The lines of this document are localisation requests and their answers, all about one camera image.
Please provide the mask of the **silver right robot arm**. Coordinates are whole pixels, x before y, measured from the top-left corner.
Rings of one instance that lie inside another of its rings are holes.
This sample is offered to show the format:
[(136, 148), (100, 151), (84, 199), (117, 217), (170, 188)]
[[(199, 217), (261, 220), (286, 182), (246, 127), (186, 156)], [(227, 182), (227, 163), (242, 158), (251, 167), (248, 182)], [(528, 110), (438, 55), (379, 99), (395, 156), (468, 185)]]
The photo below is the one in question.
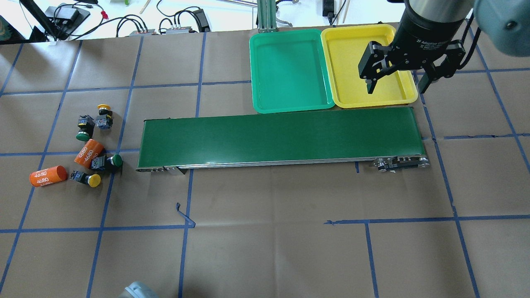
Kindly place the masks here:
[[(405, 0), (399, 28), (388, 46), (371, 41), (358, 64), (367, 92), (398, 70), (424, 70), (418, 90), (450, 78), (462, 69), (474, 52), (479, 34), (489, 36), (498, 51), (513, 57), (529, 56), (528, 0)], [(470, 51), (454, 36), (466, 15), (477, 21)]]

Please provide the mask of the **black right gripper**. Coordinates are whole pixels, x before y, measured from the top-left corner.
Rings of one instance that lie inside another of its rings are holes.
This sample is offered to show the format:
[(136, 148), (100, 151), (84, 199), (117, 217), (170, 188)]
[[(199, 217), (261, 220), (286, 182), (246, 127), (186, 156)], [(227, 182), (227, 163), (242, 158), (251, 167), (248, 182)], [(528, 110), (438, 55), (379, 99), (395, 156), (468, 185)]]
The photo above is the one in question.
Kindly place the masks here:
[(450, 78), (464, 68), (475, 52), (464, 48), (466, 34), (454, 35), (464, 22), (469, 8), (406, 8), (393, 41), (388, 46), (369, 43), (372, 53), (384, 55), (384, 67), (378, 75), (364, 76), (368, 94), (373, 94), (378, 79), (398, 70), (424, 70), (417, 83), (420, 94), (441, 77)]

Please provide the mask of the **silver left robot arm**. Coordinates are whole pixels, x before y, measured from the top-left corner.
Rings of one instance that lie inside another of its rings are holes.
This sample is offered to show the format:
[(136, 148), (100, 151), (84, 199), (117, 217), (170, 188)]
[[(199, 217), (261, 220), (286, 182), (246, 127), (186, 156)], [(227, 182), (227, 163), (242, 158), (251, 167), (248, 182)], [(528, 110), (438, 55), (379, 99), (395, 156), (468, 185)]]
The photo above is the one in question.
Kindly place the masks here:
[(159, 295), (145, 283), (135, 281), (126, 286), (118, 298), (159, 298)]

